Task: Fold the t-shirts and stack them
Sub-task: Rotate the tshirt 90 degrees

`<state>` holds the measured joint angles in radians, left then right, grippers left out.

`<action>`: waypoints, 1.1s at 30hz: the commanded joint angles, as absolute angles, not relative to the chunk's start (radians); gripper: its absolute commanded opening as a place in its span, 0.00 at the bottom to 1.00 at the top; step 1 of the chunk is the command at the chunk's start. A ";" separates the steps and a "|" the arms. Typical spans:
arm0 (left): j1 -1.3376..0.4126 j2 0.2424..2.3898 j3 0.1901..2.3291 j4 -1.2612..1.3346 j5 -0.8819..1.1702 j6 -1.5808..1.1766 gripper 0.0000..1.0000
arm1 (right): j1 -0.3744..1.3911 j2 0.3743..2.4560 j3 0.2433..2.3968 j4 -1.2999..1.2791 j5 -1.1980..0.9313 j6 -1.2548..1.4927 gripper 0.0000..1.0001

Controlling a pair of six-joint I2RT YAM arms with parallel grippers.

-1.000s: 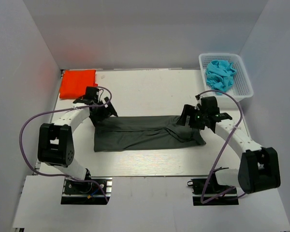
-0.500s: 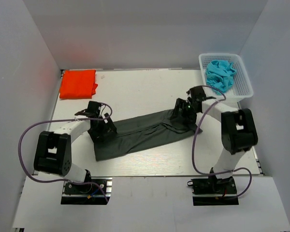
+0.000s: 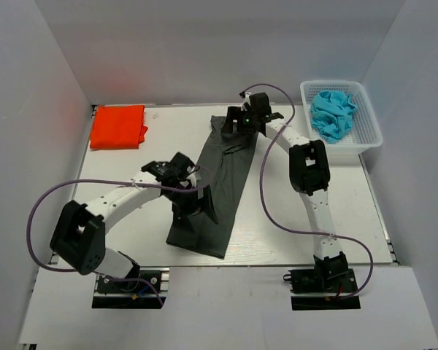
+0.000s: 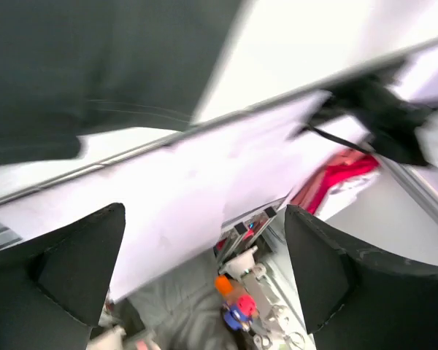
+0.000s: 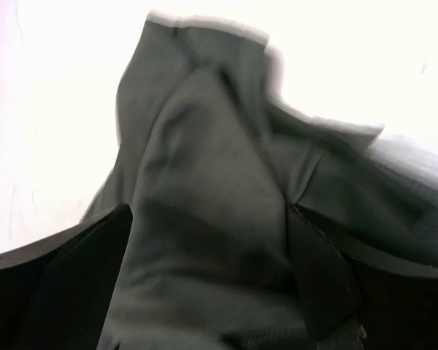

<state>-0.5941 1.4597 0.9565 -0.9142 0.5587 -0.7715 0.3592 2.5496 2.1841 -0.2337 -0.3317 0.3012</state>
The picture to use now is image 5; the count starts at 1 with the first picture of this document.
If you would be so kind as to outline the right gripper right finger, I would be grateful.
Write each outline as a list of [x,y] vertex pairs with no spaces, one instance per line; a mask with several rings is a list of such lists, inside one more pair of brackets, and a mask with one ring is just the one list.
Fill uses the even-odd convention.
[[288,257],[311,349],[438,349],[438,268],[286,208]]

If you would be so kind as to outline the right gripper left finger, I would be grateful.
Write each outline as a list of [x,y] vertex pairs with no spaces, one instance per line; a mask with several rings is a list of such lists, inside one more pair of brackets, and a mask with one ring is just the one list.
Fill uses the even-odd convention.
[[95,349],[131,230],[126,204],[0,254],[0,349]]

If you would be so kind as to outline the dark grey t-shirt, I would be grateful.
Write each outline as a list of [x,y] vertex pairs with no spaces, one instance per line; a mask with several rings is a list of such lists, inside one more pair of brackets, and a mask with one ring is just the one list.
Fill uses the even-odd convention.
[[120,149],[88,215],[133,223],[100,349],[311,349],[286,208],[438,268],[438,191],[369,156],[376,134],[276,105],[262,38],[151,15],[117,91]]

